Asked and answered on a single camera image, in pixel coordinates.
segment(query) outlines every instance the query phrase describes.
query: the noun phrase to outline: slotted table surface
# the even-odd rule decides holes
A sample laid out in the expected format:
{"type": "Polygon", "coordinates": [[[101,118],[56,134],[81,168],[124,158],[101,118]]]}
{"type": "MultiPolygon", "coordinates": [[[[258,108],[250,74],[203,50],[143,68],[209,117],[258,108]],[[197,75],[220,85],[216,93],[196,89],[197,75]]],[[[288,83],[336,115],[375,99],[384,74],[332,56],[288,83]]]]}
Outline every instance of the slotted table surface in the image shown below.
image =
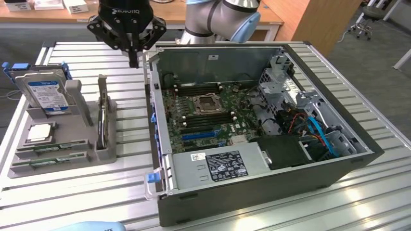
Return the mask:
{"type": "MultiPolygon", "coordinates": [[[[290,42],[347,110],[368,131],[384,155],[331,187],[163,228],[155,200],[145,200],[143,174],[152,169],[143,69],[100,42],[57,42],[43,48],[36,64],[67,62],[81,80],[87,101],[97,100],[97,75],[108,75],[117,106],[117,161],[17,179],[7,178],[27,119],[19,103],[0,147],[0,229],[51,230],[80,221],[120,221],[128,230],[395,230],[411,225],[410,141],[359,94],[312,46],[290,42]]],[[[295,77],[312,88],[300,70],[295,77]]]]}

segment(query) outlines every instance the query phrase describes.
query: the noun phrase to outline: gray carpet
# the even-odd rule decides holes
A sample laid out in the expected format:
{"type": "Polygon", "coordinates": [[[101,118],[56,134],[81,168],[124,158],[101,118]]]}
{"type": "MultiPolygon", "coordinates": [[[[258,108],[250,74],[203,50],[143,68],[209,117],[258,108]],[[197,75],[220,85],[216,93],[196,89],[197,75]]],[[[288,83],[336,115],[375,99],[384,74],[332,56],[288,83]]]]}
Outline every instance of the gray carpet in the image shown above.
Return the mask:
{"type": "Polygon", "coordinates": [[[327,59],[411,139],[411,60],[400,71],[392,68],[411,48],[411,36],[383,21],[370,26],[374,29],[371,41],[366,37],[356,39],[354,32],[347,33],[327,59]]]}
{"type": "MultiPolygon", "coordinates": [[[[372,27],[372,40],[356,39],[354,35],[346,34],[328,60],[411,139],[411,62],[404,64],[402,71],[391,68],[411,48],[411,36],[388,23],[375,22],[372,27]]],[[[181,31],[168,31],[161,40],[169,41],[180,36],[181,31]]],[[[95,37],[85,29],[1,29],[0,63],[33,63],[44,40],[95,41],[95,37]]],[[[15,87],[3,73],[0,83],[0,88],[15,87]]],[[[17,101],[0,99],[0,140],[16,105],[17,101]]]]}

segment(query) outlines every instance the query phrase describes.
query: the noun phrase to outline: warning label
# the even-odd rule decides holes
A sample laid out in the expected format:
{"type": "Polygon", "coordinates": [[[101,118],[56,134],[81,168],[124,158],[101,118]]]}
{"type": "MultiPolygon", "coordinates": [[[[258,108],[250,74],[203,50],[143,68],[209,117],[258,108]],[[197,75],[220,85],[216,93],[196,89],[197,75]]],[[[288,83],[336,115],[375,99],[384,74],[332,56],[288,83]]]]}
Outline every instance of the warning label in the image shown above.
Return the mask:
{"type": "Polygon", "coordinates": [[[248,176],[239,151],[205,156],[211,179],[218,182],[248,176]]]}

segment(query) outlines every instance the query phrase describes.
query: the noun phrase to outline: stool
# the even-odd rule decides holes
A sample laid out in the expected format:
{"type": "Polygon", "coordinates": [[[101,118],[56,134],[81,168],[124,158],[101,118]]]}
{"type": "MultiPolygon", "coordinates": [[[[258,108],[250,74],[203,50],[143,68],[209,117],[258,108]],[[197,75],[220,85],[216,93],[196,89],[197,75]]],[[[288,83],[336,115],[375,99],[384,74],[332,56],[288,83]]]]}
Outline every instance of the stool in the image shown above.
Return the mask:
{"type": "Polygon", "coordinates": [[[362,11],[364,13],[364,16],[363,16],[364,21],[360,23],[355,23],[350,27],[348,32],[359,29],[358,39],[360,38],[360,35],[364,32],[364,35],[367,36],[367,40],[371,40],[372,28],[368,26],[368,24],[371,21],[375,22],[379,19],[383,19],[386,12],[380,8],[376,8],[374,6],[364,6],[362,8],[362,11]]]}

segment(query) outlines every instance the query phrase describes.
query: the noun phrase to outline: white box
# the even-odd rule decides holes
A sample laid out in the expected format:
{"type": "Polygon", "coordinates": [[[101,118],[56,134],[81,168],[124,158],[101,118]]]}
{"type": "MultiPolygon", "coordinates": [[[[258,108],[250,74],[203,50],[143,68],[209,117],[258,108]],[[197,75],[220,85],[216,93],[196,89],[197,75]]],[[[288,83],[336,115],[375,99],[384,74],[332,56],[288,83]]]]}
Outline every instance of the white box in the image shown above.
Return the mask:
{"type": "Polygon", "coordinates": [[[32,9],[28,2],[7,3],[8,11],[29,11],[32,9]]]}
{"type": "Polygon", "coordinates": [[[84,0],[64,0],[64,5],[69,13],[88,11],[88,6],[84,0]]]}
{"type": "Polygon", "coordinates": [[[61,10],[63,0],[35,0],[35,10],[61,10]]]}

